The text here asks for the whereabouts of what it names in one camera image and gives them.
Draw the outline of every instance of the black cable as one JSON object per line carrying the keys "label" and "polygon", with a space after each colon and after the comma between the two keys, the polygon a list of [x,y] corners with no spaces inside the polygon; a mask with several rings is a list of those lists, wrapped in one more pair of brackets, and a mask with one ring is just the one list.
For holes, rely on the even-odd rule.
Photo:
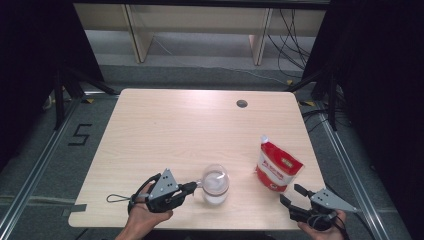
{"label": "black cable", "polygon": [[278,65],[278,69],[280,70],[280,72],[282,73],[282,74],[284,74],[285,76],[287,76],[287,77],[293,77],[293,78],[301,78],[301,77],[299,77],[299,76],[294,76],[294,75],[290,75],[290,74],[288,74],[288,73],[285,73],[282,69],[281,69],[281,66],[280,66],[280,56],[281,56],[281,51],[280,51],[280,49],[278,48],[278,46],[274,43],[274,41],[271,39],[271,37],[268,35],[268,38],[271,40],[271,42],[274,44],[274,46],[275,46],[275,48],[277,48],[277,50],[279,51],[279,53],[278,53],[278,58],[277,58],[277,65]]}
{"label": "black cable", "polygon": [[303,123],[305,123],[305,125],[306,125],[306,122],[308,122],[309,121],[309,119],[312,117],[313,115],[309,115],[308,116],[308,118],[305,120],[305,121],[303,121]]}
{"label": "black cable", "polygon": [[339,219],[339,221],[342,223],[343,227],[340,227],[336,222],[333,223],[333,226],[335,226],[337,229],[339,229],[344,240],[350,240],[349,234],[347,234],[346,226],[345,226],[343,220],[339,216],[336,216],[336,218]]}
{"label": "black cable", "polygon": [[[287,32],[290,33],[291,32],[291,25],[290,25],[290,28],[287,26],[287,24],[285,24],[285,25],[286,25],[286,28],[287,28]],[[289,39],[289,34],[287,34],[286,39],[284,39],[284,40],[283,40],[283,36],[280,35],[280,39],[283,42],[283,47],[286,46],[291,51],[293,51],[295,53],[300,53],[300,52],[296,51],[295,49],[293,49],[292,47],[290,47],[289,45],[287,45],[287,40]]]}
{"label": "black cable", "polygon": [[271,40],[272,44],[275,46],[275,48],[277,48],[277,50],[278,50],[278,52],[279,52],[279,54],[278,54],[278,60],[280,60],[280,56],[281,56],[281,54],[282,54],[282,55],[284,55],[284,57],[286,57],[286,58],[287,58],[287,60],[289,60],[291,63],[293,63],[294,65],[296,65],[298,68],[300,68],[300,69],[304,70],[304,67],[303,67],[302,65],[300,65],[299,63],[297,63],[296,61],[294,61],[294,60],[293,60],[293,58],[291,58],[289,55],[287,55],[287,53],[285,53],[285,52],[282,50],[282,47],[280,48],[280,47],[278,47],[278,46],[277,46],[277,44],[275,44],[274,40],[272,40],[272,38],[271,38],[271,36],[270,36],[270,35],[268,35],[268,38],[269,38],[269,40]]}
{"label": "black cable", "polygon": [[[337,96],[337,108],[336,108],[336,112],[339,113],[343,113],[344,116],[342,116],[342,118],[346,118],[349,119],[348,114],[346,113],[347,111],[347,103],[346,100],[344,99],[344,96],[341,92],[336,91],[336,96]],[[337,118],[336,118],[337,123],[339,123],[340,125],[344,126],[344,127],[348,127],[348,128],[352,128],[352,123],[350,121],[348,121],[348,123],[342,123],[340,122]]]}
{"label": "black cable", "polygon": [[[309,57],[310,53],[308,51],[304,50],[303,48],[301,48],[300,45],[299,45],[299,42],[297,41],[296,26],[295,26],[295,23],[294,23],[295,10],[294,9],[292,10],[292,22],[290,24],[290,27],[288,26],[287,21],[284,18],[284,15],[283,15],[283,12],[282,12],[281,9],[280,9],[280,15],[281,15],[281,18],[284,21],[284,25],[286,25],[288,36],[290,36],[290,38],[292,39],[293,43],[296,45],[296,48],[298,50],[296,51],[296,50],[290,48],[288,45],[287,45],[287,47],[292,49],[294,52],[301,54],[300,58],[303,59],[303,60],[304,60],[304,56],[303,56],[304,54]],[[291,33],[292,26],[293,26],[295,37],[293,37],[293,34]]]}
{"label": "black cable", "polygon": [[296,49],[293,49],[292,47],[290,47],[290,45],[288,45],[287,44],[287,40],[288,40],[288,38],[289,38],[289,35],[287,35],[287,36],[285,36],[286,37],[286,39],[283,39],[283,36],[282,35],[280,35],[280,40],[283,42],[283,45],[285,46],[285,47],[287,47],[288,49],[290,49],[290,51],[292,51],[292,52],[295,52],[295,53],[300,53],[300,54],[303,54],[304,56],[306,56],[306,57],[309,57],[310,56],[310,53],[309,52],[307,52],[306,50],[304,50],[303,48],[301,48],[300,47],[300,45],[299,45],[299,48],[300,48],[300,52],[299,52],[299,50],[296,50]]}
{"label": "black cable", "polygon": [[308,130],[308,133],[311,133],[313,130],[315,130],[315,128],[317,128],[319,125],[321,125],[323,122],[328,121],[327,119],[322,120],[321,122],[319,122],[317,125],[315,125],[313,128],[311,128],[310,130]]}
{"label": "black cable", "polygon": [[75,240],[81,239],[81,237],[88,231],[88,228],[82,230],[82,232],[75,238]]}
{"label": "black cable", "polygon": [[[109,200],[110,197],[120,197],[121,199],[119,199],[119,200],[112,200],[111,201],[111,200]],[[131,198],[129,198],[129,197],[121,196],[121,195],[118,195],[118,194],[110,194],[109,196],[107,196],[106,201],[108,203],[114,203],[114,202],[128,201],[130,199]]]}
{"label": "black cable", "polygon": [[315,115],[318,113],[327,113],[328,109],[320,109],[320,110],[312,110],[309,112],[302,113],[302,117],[305,118],[307,116]]}
{"label": "black cable", "polygon": [[[341,199],[343,199],[335,190],[334,188],[332,188],[327,182],[324,182],[325,186],[327,186],[328,189],[330,189],[334,194],[336,194],[338,197],[340,197]],[[358,213],[354,212],[353,215],[358,218],[358,220],[361,222],[361,224],[365,227],[365,229],[367,230],[368,234],[371,236],[371,238],[373,240],[376,240],[374,237],[374,234],[372,234],[371,229],[368,227],[368,224],[361,218],[361,216],[359,216]]]}

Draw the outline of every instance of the wire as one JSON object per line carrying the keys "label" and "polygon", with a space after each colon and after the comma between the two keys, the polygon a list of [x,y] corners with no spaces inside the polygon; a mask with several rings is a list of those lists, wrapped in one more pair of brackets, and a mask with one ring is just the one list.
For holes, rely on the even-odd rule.
{"label": "wire", "polygon": [[225,67],[207,67],[207,66],[201,66],[201,65],[196,65],[196,64],[187,64],[187,63],[184,63],[184,62],[182,62],[182,61],[178,60],[178,59],[175,57],[175,55],[174,55],[171,51],[169,51],[166,47],[164,47],[164,46],[163,46],[163,44],[162,44],[162,43],[160,43],[160,42],[156,39],[156,37],[153,37],[153,40],[154,40],[156,43],[158,43],[158,44],[159,44],[159,46],[160,46],[160,47],[161,47],[161,48],[162,48],[165,52],[167,52],[170,56],[172,56],[176,62],[180,63],[181,65],[188,66],[188,67],[206,68],[206,69],[224,69],[224,70],[229,70],[229,71],[234,71],[234,72],[247,73],[247,74],[250,74],[250,75],[252,75],[252,76],[254,76],[254,77],[257,77],[257,78],[262,78],[262,79],[267,79],[267,80],[273,80],[273,81],[277,81],[277,82],[279,82],[279,83],[282,83],[282,84],[284,84],[285,86],[289,86],[287,83],[285,83],[285,82],[283,82],[283,81],[281,81],[281,80],[279,80],[279,79],[272,78],[272,77],[265,77],[265,76],[261,76],[261,75],[258,75],[258,74],[255,74],[255,73],[252,73],[252,72],[249,72],[249,71],[246,71],[246,70],[235,69],[235,68],[225,68]]}
{"label": "wire", "polygon": [[280,35],[280,39],[281,39],[281,41],[283,42],[283,47],[285,46],[285,47],[287,47],[288,49],[290,49],[291,51],[293,51],[293,52],[296,52],[296,53],[297,53],[297,50],[295,50],[295,49],[293,49],[292,47],[290,47],[289,45],[287,45],[287,40],[289,39],[289,35],[287,35],[287,36],[286,36],[286,39],[284,39],[284,40],[283,40],[283,36],[282,36],[282,35]]}
{"label": "wire", "polygon": [[270,35],[268,35],[268,38],[269,38],[269,40],[271,40],[271,42],[275,46],[275,48],[277,48],[277,50],[279,51],[279,54],[278,54],[278,68],[280,69],[280,72],[282,72],[284,75],[287,75],[286,73],[284,73],[281,70],[281,67],[280,67],[281,54],[284,55],[287,58],[288,61],[290,61],[291,63],[293,63],[295,66],[297,66],[301,70],[304,70],[305,69],[305,67],[303,67],[302,65],[300,65],[299,63],[297,63],[295,60],[293,60],[293,58],[291,58],[289,55],[287,55],[287,53],[285,53],[283,51],[284,45],[280,48],[280,47],[277,46],[277,44],[274,42],[274,40],[272,40],[272,38],[271,38]]}
{"label": "wire", "polygon": [[317,128],[319,125],[321,125],[323,122],[328,121],[328,118],[325,120],[322,120],[321,122],[319,122],[317,125],[315,125],[314,127],[312,127],[310,130],[308,130],[308,133],[311,133],[313,130],[315,130],[315,128]]}
{"label": "wire", "polygon": [[340,227],[336,222],[333,222],[333,226],[335,226],[337,229],[339,229],[344,240],[350,240],[349,234],[347,234],[346,226],[345,226],[343,220],[339,216],[336,216],[336,218],[342,223],[343,227]]}
{"label": "wire", "polygon": [[305,117],[312,116],[318,113],[327,113],[327,112],[328,112],[328,109],[312,110],[309,112],[302,113],[302,117],[305,118]]}
{"label": "wire", "polygon": [[308,218],[307,222],[308,222],[308,225],[310,227],[312,227],[313,229],[315,229],[317,231],[325,231],[325,230],[327,230],[328,228],[331,227],[331,223],[327,222],[326,218],[327,218],[327,215],[320,214],[320,215],[312,216],[312,217]]}
{"label": "wire", "polygon": [[[332,188],[330,186],[330,184],[328,184],[328,182],[324,182],[325,186],[327,186],[327,188],[329,188],[334,194],[336,194],[338,197],[340,197],[341,199],[343,199],[335,190],[334,188]],[[371,236],[371,238],[373,240],[376,240],[374,237],[374,234],[372,234],[371,229],[368,227],[367,223],[364,221],[364,219],[361,218],[361,216],[359,216],[358,213],[354,212],[353,215],[358,218],[358,220],[361,222],[361,224],[364,226],[364,228],[367,230],[368,234]]]}
{"label": "wire", "polygon": [[289,27],[289,26],[288,26],[288,24],[287,24],[286,19],[284,18],[284,15],[283,15],[282,9],[280,9],[280,15],[281,15],[281,18],[283,19],[284,25],[286,25],[287,33],[288,33],[288,35],[287,35],[287,37],[286,37],[286,41],[287,41],[288,37],[290,36],[291,40],[293,41],[293,43],[295,44],[295,46],[296,46],[296,48],[297,48],[297,51],[296,51],[296,50],[294,50],[294,49],[292,49],[292,48],[291,48],[291,47],[289,47],[288,45],[286,45],[286,46],[287,46],[289,49],[291,49],[292,51],[294,51],[294,52],[298,53],[298,54],[299,54],[300,59],[301,59],[301,60],[302,60],[302,62],[303,62],[303,64],[304,64],[304,65],[306,65],[306,60],[305,60],[304,56],[306,55],[306,56],[308,56],[308,57],[309,57],[309,56],[310,56],[310,53],[309,53],[308,51],[304,50],[303,48],[301,48],[301,47],[300,47],[300,45],[299,45],[299,42],[297,41],[296,25],[295,25],[295,23],[294,23],[294,17],[295,17],[295,14],[296,14],[296,10],[295,10],[295,9],[292,9],[292,10],[291,10],[291,13],[292,13],[292,14],[291,14],[291,20],[292,20],[292,22],[291,22],[290,27]]}
{"label": "wire", "polygon": [[[119,200],[109,200],[110,197],[119,197],[121,199],[119,199]],[[114,202],[128,201],[130,199],[131,199],[130,197],[125,197],[125,196],[121,196],[121,195],[118,195],[118,194],[110,194],[109,196],[107,196],[106,201],[108,203],[114,203]]]}
{"label": "wire", "polygon": [[81,239],[81,237],[88,231],[88,228],[82,230],[82,232],[75,238],[75,240]]}
{"label": "wire", "polygon": [[303,123],[306,124],[306,122],[308,122],[311,117],[312,117],[312,115],[309,115],[308,118],[305,121],[303,121]]}

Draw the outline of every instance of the robotic hand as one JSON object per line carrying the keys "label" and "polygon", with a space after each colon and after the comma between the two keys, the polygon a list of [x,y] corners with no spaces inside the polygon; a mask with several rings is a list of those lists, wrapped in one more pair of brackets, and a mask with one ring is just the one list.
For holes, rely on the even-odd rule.
{"label": "robotic hand", "polygon": [[[153,183],[147,193],[141,193],[141,190],[147,186],[150,182]],[[189,194],[193,194],[197,188],[196,182],[189,182],[186,184],[177,184],[171,170],[165,169],[165,171],[155,176],[150,177],[141,187],[133,194],[128,203],[128,214],[135,204],[137,204],[137,198],[144,198],[143,203],[147,205],[150,212],[161,213],[168,210],[172,210],[183,204],[185,197]]]}
{"label": "robotic hand", "polygon": [[335,224],[337,213],[335,209],[356,212],[357,209],[336,196],[327,189],[318,192],[308,191],[299,184],[294,185],[294,189],[303,196],[311,200],[311,208],[305,210],[291,204],[291,201],[283,194],[280,195],[280,202],[286,206],[290,213],[290,219],[297,222],[305,222],[317,231],[325,231],[332,226],[336,226],[343,235],[346,230]]}

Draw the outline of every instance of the red and white bag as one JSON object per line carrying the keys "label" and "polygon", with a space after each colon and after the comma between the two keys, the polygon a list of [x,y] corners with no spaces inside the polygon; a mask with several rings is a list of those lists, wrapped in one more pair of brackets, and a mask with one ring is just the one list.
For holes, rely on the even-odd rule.
{"label": "red and white bag", "polygon": [[269,189],[284,192],[303,164],[272,144],[267,136],[262,136],[261,140],[261,154],[256,166],[258,178]]}

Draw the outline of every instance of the gray floor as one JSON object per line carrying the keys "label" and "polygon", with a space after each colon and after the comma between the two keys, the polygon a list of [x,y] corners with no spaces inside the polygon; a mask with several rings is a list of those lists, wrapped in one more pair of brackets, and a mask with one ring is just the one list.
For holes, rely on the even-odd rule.
{"label": "gray floor", "polygon": [[[88,31],[90,42],[110,87],[121,90],[127,87],[140,88],[186,88],[186,89],[232,89],[282,91],[287,77],[279,71],[278,52],[267,42],[261,66],[254,66],[247,36],[220,34],[159,33],[150,47],[143,64],[136,64],[128,33]],[[281,44],[278,36],[273,36]],[[306,50],[313,45],[313,38],[299,38]],[[298,55],[290,56],[301,61]],[[287,60],[280,60],[280,68],[287,74],[301,76],[301,69]],[[98,90],[83,85],[89,92]],[[299,101],[310,100],[312,85],[296,92]],[[94,102],[66,103],[68,110],[75,108],[69,122],[58,138],[54,151],[49,155],[48,165],[31,192],[27,206],[13,225],[9,239],[75,239],[83,229],[72,228],[67,223],[64,210],[69,210],[78,195],[91,160],[101,140],[107,121],[117,101],[115,97],[101,94],[91,95]],[[301,106],[302,112],[317,109],[316,106]],[[20,154],[12,159],[0,174],[0,215],[4,215],[14,196],[20,194],[34,165],[54,134],[54,109],[40,116],[22,145]],[[325,116],[313,116],[306,123],[324,180],[341,197],[355,206],[361,201],[352,188],[352,183],[342,167],[328,131]],[[371,206],[378,213],[388,238],[410,239],[402,220],[378,175],[370,169],[370,161],[354,128],[345,114],[337,113],[337,134],[346,153],[358,173],[360,184],[366,190]],[[91,124],[82,128],[89,134],[84,146],[70,146],[80,142],[74,137],[80,124]],[[351,239],[373,239],[365,226],[353,214],[348,214],[347,230]],[[90,229],[81,239],[113,239],[119,229]],[[303,232],[269,232],[277,239],[309,239]]]}

